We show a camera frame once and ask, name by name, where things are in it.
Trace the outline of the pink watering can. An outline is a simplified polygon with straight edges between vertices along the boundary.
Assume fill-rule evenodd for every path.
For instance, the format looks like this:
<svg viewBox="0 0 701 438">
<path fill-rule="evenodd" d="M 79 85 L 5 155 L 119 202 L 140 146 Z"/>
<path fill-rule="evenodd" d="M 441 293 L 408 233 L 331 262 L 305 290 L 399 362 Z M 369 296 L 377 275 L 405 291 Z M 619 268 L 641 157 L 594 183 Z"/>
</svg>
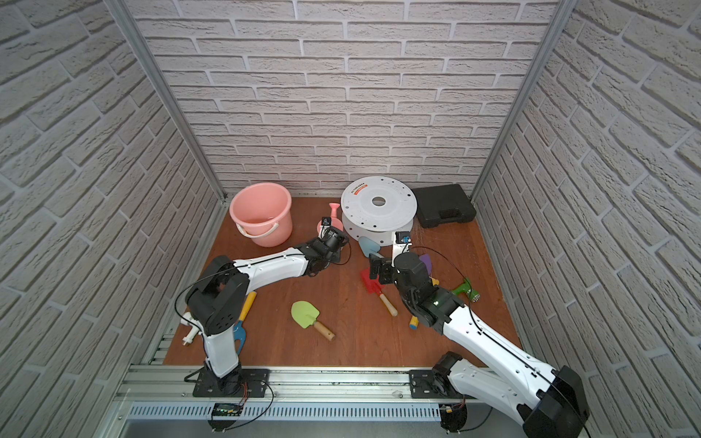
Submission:
<svg viewBox="0 0 701 438">
<path fill-rule="evenodd" d="M 337 203 L 329 203 L 329 206 L 330 206 L 330 217 L 332 218 L 332 225 L 331 226 L 340 230 L 340 231 L 343 231 L 344 230 L 343 223 L 342 223 L 341 219 L 339 219 L 339 217 L 338 217 L 338 211 L 339 211 L 341 205 L 337 204 Z M 321 221 L 319 221 L 318 225 L 317 225 L 318 234 L 321 235 L 321 233 L 324 229 L 321 228 Z"/>
</svg>

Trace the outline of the red shovel wooden handle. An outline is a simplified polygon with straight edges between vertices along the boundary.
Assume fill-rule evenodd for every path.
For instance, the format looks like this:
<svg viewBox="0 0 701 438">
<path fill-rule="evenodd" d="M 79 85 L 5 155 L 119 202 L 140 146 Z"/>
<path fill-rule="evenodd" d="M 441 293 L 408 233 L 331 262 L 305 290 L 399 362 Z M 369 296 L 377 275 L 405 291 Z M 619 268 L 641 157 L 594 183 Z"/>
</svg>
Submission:
<svg viewBox="0 0 701 438">
<path fill-rule="evenodd" d="M 398 310 L 396 307 L 390 302 L 388 297 L 386 297 L 383 293 L 383 288 L 384 286 L 377 280 L 377 279 L 371 279 L 370 278 L 370 269 L 366 268 L 360 273 L 361 281 L 363 281 L 363 285 L 366 289 L 366 291 L 371 294 L 379 297 L 380 301 L 385 305 L 385 308 L 387 308 L 388 312 L 393 316 L 397 317 L 398 316 Z"/>
</svg>

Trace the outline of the yellow scoop blue tip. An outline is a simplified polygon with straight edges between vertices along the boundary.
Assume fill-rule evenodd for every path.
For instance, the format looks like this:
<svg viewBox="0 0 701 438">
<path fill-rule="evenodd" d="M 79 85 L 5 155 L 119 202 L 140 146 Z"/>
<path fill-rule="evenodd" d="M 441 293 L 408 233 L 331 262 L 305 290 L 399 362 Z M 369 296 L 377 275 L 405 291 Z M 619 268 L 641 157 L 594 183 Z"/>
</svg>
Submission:
<svg viewBox="0 0 701 438">
<path fill-rule="evenodd" d="M 409 301 L 411 312 L 419 322 L 427 328 L 432 328 L 436 324 L 436 316 L 430 308 L 433 306 L 436 297 L 436 285 L 432 277 L 427 277 L 421 284 L 416 283 L 410 287 Z"/>
</svg>

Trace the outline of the green shovel wooden handle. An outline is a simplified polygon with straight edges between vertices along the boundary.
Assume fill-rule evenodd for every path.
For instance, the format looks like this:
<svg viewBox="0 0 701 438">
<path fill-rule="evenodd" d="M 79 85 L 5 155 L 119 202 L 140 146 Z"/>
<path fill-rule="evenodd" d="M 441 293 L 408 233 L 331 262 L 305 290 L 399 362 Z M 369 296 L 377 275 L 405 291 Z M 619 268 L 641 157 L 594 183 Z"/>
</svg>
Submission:
<svg viewBox="0 0 701 438">
<path fill-rule="evenodd" d="M 314 328 L 328 341 L 333 341 L 335 334 L 318 321 L 319 310 L 308 301 L 296 301 L 291 307 L 292 318 L 301 328 Z"/>
</svg>

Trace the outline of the pink plastic bucket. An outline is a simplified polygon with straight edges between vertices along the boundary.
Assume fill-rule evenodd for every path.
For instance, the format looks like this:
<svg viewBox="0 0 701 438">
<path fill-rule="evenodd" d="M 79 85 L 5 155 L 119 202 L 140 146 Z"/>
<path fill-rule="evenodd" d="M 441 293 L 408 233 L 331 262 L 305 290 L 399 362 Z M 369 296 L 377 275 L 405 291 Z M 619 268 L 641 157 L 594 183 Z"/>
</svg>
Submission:
<svg viewBox="0 0 701 438">
<path fill-rule="evenodd" d="M 229 206 L 229 214 L 241 235 L 258 246 L 274 247 L 292 234 L 291 206 L 287 188 L 261 182 L 240 191 Z"/>
</svg>

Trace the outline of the purple scoop pink handle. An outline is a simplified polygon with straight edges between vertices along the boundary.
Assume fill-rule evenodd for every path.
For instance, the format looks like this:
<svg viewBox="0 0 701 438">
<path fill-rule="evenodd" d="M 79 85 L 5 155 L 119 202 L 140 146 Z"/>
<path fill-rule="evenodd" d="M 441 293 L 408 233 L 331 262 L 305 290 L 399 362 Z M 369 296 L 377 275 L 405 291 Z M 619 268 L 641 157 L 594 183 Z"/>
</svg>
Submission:
<svg viewBox="0 0 701 438">
<path fill-rule="evenodd" d="M 420 255 L 419 259 L 424 263 L 424 265 L 427 269 L 428 275 L 429 276 L 432 275 L 433 263 L 432 263 L 430 255 L 427 255 L 427 254 Z"/>
</svg>

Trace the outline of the teal trowel light handle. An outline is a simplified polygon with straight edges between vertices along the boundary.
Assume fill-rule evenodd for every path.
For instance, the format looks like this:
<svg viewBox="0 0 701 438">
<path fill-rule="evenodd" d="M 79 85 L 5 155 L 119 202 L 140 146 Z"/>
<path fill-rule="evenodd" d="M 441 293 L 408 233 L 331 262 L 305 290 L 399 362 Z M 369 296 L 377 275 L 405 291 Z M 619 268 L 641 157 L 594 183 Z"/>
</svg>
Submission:
<svg viewBox="0 0 701 438">
<path fill-rule="evenodd" d="M 370 258 L 371 256 L 380 256 L 382 246 L 374 242 L 369 237 L 360 237 L 358 239 L 358 243 L 365 257 Z"/>
</svg>

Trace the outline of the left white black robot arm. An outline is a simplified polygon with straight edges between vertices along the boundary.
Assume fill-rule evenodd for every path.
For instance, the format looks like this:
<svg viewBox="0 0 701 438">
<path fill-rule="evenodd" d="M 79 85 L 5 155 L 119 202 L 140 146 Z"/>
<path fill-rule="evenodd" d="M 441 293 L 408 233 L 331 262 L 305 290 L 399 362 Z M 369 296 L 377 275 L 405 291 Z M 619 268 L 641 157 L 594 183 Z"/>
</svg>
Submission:
<svg viewBox="0 0 701 438">
<path fill-rule="evenodd" d="M 349 237 L 329 226 L 309 242 L 264 257 L 215 258 L 185 294 L 194 327 L 204 341 L 204 374 L 222 387 L 239 383 L 240 362 L 234 326 L 248 295 L 259 288 L 294 277 L 314 277 L 341 262 Z"/>
</svg>

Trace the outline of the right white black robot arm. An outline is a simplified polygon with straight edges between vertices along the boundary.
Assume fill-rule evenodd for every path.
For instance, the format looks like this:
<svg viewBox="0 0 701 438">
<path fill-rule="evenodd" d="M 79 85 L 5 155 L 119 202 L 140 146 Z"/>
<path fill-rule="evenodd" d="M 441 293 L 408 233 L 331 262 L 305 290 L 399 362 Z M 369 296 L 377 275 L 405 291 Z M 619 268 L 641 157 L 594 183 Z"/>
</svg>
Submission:
<svg viewBox="0 0 701 438">
<path fill-rule="evenodd" d="M 482 401 L 522 427 L 529 437 L 577 437 L 591 410 L 580 375 L 525 352 L 493 330 L 452 292 L 433 284 L 413 252 L 395 259 L 372 254 L 370 277 L 393 284 L 419 322 L 470 350 L 485 369 L 449 352 L 434 367 L 434 388 Z"/>
</svg>

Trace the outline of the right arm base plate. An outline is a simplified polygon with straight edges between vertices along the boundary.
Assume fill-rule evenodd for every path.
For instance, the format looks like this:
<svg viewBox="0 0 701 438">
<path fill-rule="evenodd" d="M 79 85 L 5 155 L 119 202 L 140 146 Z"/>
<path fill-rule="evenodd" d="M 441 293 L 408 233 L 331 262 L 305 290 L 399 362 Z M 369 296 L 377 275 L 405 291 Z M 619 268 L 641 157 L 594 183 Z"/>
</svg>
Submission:
<svg viewBox="0 0 701 438">
<path fill-rule="evenodd" d="M 413 399 L 462 399 L 447 377 L 429 369 L 409 370 L 409 387 Z"/>
</svg>

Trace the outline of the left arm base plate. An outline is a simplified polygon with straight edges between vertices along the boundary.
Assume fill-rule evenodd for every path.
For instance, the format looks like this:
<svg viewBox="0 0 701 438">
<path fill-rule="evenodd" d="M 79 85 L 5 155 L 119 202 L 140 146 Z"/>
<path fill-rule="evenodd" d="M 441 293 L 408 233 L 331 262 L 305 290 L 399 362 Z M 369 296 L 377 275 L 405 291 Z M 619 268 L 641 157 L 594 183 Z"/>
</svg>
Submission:
<svg viewBox="0 0 701 438">
<path fill-rule="evenodd" d="M 206 365 L 197 372 L 193 397 L 197 398 L 264 398 L 270 369 L 238 366 L 225 377 L 217 377 Z"/>
</svg>

